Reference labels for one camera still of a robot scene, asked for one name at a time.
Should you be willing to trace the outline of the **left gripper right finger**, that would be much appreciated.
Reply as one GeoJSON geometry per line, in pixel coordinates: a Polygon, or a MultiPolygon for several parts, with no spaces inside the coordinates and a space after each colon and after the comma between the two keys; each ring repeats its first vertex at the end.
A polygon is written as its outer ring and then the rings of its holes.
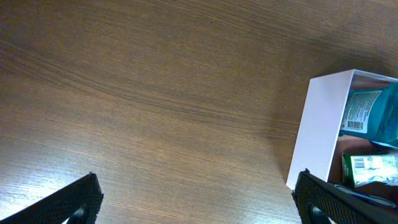
{"type": "Polygon", "coordinates": [[[397,216],[376,208],[315,177],[298,175],[292,197],[302,223],[397,223],[397,216]]]}

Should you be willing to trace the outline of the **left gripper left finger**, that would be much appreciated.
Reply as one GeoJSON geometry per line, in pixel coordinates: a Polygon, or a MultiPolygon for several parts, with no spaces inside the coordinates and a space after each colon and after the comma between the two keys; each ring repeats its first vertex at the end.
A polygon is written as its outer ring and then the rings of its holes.
{"type": "Polygon", "coordinates": [[[103,198],[97,175],[91,172],[1,223],[94,224],[103,198]]]}

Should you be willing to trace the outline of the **green white soap packet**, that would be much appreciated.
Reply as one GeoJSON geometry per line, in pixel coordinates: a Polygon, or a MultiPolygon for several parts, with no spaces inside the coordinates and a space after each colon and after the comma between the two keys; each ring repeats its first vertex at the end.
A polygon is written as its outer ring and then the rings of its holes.
{"type": "Polygon", "coordinates": [[[351,188],[371,183],[397,186],[397,153],[342,154],[342,183],[351,188]]]}

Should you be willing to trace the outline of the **blue disposable razor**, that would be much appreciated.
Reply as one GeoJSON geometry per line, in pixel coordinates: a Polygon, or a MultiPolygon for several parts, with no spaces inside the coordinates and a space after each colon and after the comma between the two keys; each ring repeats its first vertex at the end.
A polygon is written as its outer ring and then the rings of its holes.
{"type": "Polygon", "coordinates": [[[372,205],[376,205],[378,207],[384,207],[384,208],[391,208],[391,209],[396,209],[397,205],[394,202],[391,202],[390,200],[365,194],[365,193],[360,193],[355,190],[349,189],[343,185],[338,185],[338,184],[333,184],[334,187],[337,189],[343,191],[346,194],[349,194],[357,199],[360,199],[366,203],[370,203],[372,205]]]}

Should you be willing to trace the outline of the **white cardboard box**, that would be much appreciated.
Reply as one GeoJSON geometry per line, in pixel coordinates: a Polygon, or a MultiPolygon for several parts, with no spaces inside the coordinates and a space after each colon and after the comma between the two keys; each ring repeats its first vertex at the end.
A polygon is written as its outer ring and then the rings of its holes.
{"type": "Polygon", "coordinates": [[[396,82],[397,78],[357,69],[311,79],[286,186],[293,190],[304,169],[328,180],[350,90],[382,88],[396,82]]]}

